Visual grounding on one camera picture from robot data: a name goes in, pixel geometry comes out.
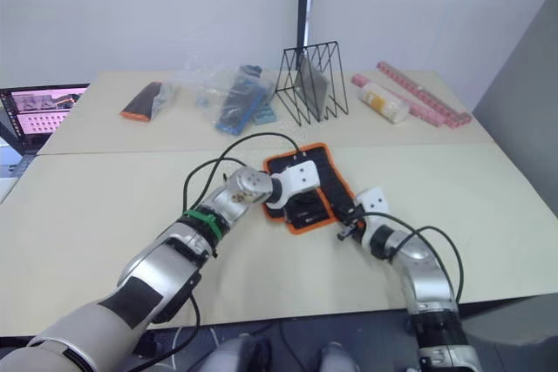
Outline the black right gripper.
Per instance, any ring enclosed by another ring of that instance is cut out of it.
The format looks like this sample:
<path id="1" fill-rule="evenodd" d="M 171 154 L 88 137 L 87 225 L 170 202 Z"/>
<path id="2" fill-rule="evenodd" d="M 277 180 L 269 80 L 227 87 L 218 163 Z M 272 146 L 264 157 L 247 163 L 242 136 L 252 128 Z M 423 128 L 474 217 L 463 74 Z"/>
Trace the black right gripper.
<path id="1" fill-rule="evenodd" d="M 364 209 L 361 204 L 340 206 L 337 217 L 342 224 L 342 230 L 337 234 L 338 240 L 344 241 L 354 233 L 364 232 Z"/>

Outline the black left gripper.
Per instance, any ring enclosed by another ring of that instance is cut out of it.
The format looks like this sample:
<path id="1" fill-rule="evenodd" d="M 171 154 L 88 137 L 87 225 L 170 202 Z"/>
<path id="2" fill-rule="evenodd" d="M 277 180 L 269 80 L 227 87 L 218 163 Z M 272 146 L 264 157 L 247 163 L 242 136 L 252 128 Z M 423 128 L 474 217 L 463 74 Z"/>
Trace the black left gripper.
<path id="1" fill-rule="evenodd" d="M 284 207 L 286 221 L 293 227 L 310 227 L 330 218 L 318 193 L 299 193 Z"/>

